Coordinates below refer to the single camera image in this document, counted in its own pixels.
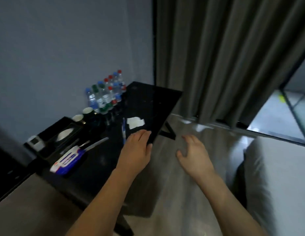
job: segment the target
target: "hand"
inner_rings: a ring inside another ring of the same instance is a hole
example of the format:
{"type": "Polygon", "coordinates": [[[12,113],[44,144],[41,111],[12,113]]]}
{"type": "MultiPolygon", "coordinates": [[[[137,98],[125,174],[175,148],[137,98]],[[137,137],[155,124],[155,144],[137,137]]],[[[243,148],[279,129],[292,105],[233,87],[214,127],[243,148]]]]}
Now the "hand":
{"type": "Polygon", "coordinates": [[[116,166],[132,180],[140,173],[150,161],[152,144],[147,145],[151,131],[139,130],[131,134],[121,150],[116,166]]]}
{"type": "Polygon", "coordinates": [[[187,143],[187,154],[184,157],[180,150],[176,156],[187,174],[189,174],[197,183],[214,173],[213,164],[203,143],[194,135],[185,135],[182,138],[187,143]]]}

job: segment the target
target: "blue pen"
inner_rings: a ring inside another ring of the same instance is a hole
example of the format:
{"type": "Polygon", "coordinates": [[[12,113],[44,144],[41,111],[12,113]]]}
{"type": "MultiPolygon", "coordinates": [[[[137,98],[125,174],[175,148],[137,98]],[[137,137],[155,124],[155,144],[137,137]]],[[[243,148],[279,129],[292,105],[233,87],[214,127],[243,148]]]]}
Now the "blue pen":
{"type": "Polygon", "coordinates": [[[126,134],[125,134],[125,118],[123,118],[123,124],[122,124],[122,136],[123,136],[123,145],[126,142],[126,134]]]}

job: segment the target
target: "left hand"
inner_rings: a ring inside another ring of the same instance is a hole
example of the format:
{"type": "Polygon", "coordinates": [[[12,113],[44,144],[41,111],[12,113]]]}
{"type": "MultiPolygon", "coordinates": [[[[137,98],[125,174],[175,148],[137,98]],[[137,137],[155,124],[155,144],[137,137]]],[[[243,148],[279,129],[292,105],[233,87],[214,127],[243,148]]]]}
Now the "left hand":
{"type": "Polygon", "coordinates": [[[131,134],[121,150],[116,169],[131,179],[134,179],[150,161],[153,146],[147,145],[150,134],[151,131],[146,130],[131,134]]]}

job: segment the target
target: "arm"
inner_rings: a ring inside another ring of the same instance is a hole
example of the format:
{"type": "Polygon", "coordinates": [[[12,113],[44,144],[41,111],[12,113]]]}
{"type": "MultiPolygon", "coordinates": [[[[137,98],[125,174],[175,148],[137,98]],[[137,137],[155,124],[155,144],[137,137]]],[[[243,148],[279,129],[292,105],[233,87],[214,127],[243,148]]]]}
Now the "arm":
{"type": "Polygon", "coordinates": [[[112,235],[116,219],[133,180],[150,161],[150,131],[131,134],[121,150],[116,168],[100,192],[67,232],[67,236],[112,235]]]}
{"type": "Polygon", "coordinates": [[[182,168],[195,180],[208,199],[223,235],[266,235],[215,173],[201,141],[193,135],[182,137],[187,143],[187,156],[184,157],[179,150],[176,156],[182,168]]]}

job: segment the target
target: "black table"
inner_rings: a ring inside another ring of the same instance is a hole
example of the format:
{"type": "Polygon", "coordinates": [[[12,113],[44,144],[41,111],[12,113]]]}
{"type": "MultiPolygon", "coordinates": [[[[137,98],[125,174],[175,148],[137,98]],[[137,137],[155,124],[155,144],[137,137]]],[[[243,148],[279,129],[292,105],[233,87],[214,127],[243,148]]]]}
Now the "black table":
{"type": "Polygon", "coordinates": [[[140,129],[146,129],[152,132],[148,143],[152,143],[158,134],[175,139],[175,133],[166,120],[181,95],[181,91],[132,82],[127,87],[126,97],[119,106],[121,111],[116,116],[115,122],[102,132],[94,131],[92,135],[87,134],[77,144],[87,139],[91,139],[92,143],[103,137],[109,137],[109,140],[86,152],[74,169],[65,176],[51,173],[50,165],[41,159],[35,160],[32,168],[56,190],[84,210],[116,166],[123,147],[121,132],[123,117],[127,119],[136,116],[145,120],[144,126],[132,130],[126,125],[126,137],[140,129]],[[164,123],[169,133],[161,131],[164,123]]]}

